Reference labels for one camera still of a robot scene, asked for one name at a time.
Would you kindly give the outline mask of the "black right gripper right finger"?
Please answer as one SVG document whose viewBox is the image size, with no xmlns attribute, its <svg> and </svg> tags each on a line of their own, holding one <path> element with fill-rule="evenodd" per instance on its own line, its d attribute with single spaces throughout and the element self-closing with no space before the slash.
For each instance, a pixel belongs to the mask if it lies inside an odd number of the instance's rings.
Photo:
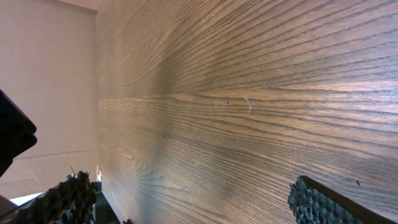
<svg viewBox="0 0 398 224">
<path fill-rule="evenodd" d="M 290 184 L 287 202 L 298 224 L 397 224 L 305 175 Z"/>
</svg>

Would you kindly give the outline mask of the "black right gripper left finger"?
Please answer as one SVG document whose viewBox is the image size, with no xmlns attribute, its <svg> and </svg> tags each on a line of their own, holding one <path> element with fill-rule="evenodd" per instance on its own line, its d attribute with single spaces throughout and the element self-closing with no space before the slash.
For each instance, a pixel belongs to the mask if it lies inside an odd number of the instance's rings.
<svg viewBox="0 0 398 224">
<path fill-rule="evenodd" d="M 4 224 L 91 223 L 96 189 L 88 172 L 78 172 L 29 202 L 1 215 Z"/>
</svg>

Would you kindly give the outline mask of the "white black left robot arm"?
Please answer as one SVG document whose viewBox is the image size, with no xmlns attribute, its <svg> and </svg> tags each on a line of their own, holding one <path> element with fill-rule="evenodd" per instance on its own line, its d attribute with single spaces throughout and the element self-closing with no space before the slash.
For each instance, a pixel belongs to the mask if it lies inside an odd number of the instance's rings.
<svg viewBox="0 0 398 224">
<path fill-rule="evenodd" d="M 13 159 L 37 143 L 35 124 L 1 90 L 1 175 Z"/>
</svg>

